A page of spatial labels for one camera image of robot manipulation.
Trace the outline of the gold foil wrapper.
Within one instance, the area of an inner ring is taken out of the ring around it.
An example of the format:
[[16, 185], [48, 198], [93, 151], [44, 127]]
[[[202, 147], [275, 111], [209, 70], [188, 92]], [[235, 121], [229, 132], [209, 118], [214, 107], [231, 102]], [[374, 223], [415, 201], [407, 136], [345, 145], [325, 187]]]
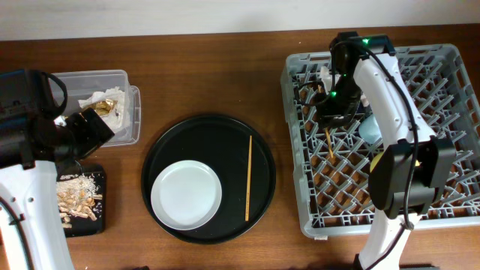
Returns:
[[116, 108], [117, 103], [117, 100], [105, 99], [87, 105], [84, 110], [93, 109], [99, 116], [106, 116]]

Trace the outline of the white tissue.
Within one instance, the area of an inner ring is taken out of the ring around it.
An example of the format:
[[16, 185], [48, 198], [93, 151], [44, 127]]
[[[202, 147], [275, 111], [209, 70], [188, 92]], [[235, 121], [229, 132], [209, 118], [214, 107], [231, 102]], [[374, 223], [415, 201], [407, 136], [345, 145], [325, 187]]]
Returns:
[[85, 100], [78, 100], [81, 109], [92, 108], [107, 126], [118, 133], [125, 127], [124, 119], [128, 116], [125, 110], [125, 92], [119, 86], [108, 88], [105, 91], [95, 91]]

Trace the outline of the blue cup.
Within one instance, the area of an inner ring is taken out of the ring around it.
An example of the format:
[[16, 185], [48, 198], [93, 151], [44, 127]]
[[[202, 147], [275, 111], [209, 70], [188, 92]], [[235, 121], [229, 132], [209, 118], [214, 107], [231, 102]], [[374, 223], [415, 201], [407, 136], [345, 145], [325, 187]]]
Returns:
[[372, 114], [368, 116], [358, 127], [359, 136], [369, 144], [374, 144], [382, 139], [379, 125]]

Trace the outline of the food scraps and rice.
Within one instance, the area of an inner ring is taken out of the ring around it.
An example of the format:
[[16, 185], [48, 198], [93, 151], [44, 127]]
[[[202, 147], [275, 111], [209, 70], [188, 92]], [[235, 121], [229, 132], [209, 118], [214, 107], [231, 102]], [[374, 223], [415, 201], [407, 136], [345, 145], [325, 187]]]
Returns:
[[99, 221], [103, 195], [92, 175], [65, 175], [56, 183], [61, 225], [72, 229], [74, 221]]

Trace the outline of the wooden chopstick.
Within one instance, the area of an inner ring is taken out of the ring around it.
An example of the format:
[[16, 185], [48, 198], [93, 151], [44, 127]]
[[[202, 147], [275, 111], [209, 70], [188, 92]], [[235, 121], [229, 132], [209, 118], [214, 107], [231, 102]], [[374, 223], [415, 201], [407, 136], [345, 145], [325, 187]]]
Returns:
[[[319, 93], [322, 93], [323, 92], [322, 86], [318, 85], [317, 90], [318, 90]], [[333, 149], [332, 149], [332, 141], [331, 141], [329, 129], [326, 127], [324, 129], [324, 131], [325, 131], [325, 137], [326, 137], [326, 140], [327, 140], [328, 153], [329, 153], [330, 158], [333, 158], [334, 153], [333, 153]]]
[[248, 159], [247, 159], [247, 184], [246, 184], [246, 201], [245, 201], [245, 212], [244, 220], [245, 222], [249, 221], [250, 217], [250, 200], [251, 200], [251, 167], [252, 167], [252, 148], [253, 148], [253, 137], [249, 136], [249, 146], [248, 146]]

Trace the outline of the grey round plate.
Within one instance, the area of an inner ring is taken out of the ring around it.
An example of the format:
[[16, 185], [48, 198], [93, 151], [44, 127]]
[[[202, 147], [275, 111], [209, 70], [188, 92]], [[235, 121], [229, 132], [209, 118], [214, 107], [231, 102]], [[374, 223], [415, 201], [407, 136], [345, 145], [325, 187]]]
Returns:
[[221, 205], [223, 190], [217, 173], [196, 160], [181, 160], [163, 169], [151, 187], [154, 216], [174, 230], [207, 224]]

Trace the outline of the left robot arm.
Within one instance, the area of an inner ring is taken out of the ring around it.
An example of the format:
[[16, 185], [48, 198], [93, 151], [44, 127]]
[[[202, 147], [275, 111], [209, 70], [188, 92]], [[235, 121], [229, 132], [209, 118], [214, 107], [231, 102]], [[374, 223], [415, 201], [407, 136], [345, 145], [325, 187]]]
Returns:
[[56, 199], [62, 165], [87, 158], [113, 136], [93, 110], [56, 124], [67, 104], [51, 90], [51, 73], [1, 74], [1, 243], [11, 269], [72, 269]]

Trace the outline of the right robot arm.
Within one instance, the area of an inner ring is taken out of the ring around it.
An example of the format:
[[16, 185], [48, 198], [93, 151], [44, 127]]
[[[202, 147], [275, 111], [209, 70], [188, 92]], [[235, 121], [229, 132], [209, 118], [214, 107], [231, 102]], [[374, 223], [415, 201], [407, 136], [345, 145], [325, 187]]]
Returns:
[[426, 123], [399, 71], [396, 51], [384, 35], [341, 32], [329, 45], [331, 82], [316, 114], [322, 128], [350, 123], [365, 96], [381, 134], [383, 153], [367, 184], [375, 208], [367, 242], [354, 269], [399, 269], [410, 233], [440, 200], [456, 149]]

